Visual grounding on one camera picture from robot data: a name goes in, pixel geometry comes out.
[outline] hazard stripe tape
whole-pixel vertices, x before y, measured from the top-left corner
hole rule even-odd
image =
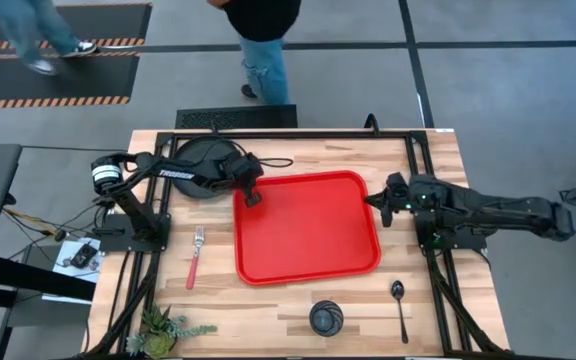
[[[83,106],[83,105],[125,105],[129,101],[130,97],[128,96],[6,99],[6,100],[0,100],[0,109],[27,108],[27,107]]]
[[[99,57],[99,56],[136,56],[139,57],[141,54],[138,51],[124,51],[124,52],[100,52],[100,53],[94,53],[94,54],[90,54],[90,55],[86,55],[86,57]],[[58,54],[47,54],[44,55],[44,57],[47,58],[58,58],[59,55]],[[4,55],[0,55],[0,60],[11,60],[11,59],[17,59],[17,55],[13,55],[13,54],[4,54]]]
[[[97,46],[137,46],[143,45],[145,39],[143,38],[108,38],[108,39],[89,39],[88,42],[93,42]],[[40,49],[50,49],[50,43],[48,41],[40,41],[38,44]],[[0,50],[12,49],[14,46],[8,41],[0,41]]]

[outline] red tray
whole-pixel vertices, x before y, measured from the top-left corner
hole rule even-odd
[[[368,273],[381,259],[366,184],[352,171],[261,178],[262,201],[234,195],[235,258],[250,285]]]

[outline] black spoon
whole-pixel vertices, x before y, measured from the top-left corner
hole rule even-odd
[[[392,283],[390,295],[397,299],[397,304],[399,304],[399,319],[401,320],[401,341],[404,344],[408,344],[408,333],[406,332],[406,325],[404,325],[404,313],[401,311],[401,298],[404,297],[404,284],[402,284],[399,280]]]

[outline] black plate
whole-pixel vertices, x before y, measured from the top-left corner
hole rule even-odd
[[[219,136],[202,136],[194,138],[184,143],[173,156],[175,160],[184,160],[190,162],[199,162],[201,160],[214,160],[219,159],[233,150],[237,150],[233,144],[224,141]],[[208,164],[197,165],[195,170],[198,171],[215,171],[212,166]],[[175,179],[172,184],[179,192],[195,199],[210,199],[217,196],[219,193],[197,186],[195,183],[180,179]]]

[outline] black shirt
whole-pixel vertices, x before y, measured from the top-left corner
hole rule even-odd
[[[301,0],[230,0],[224,6],[239,35],[252,41],[282,38],[299,15]]]

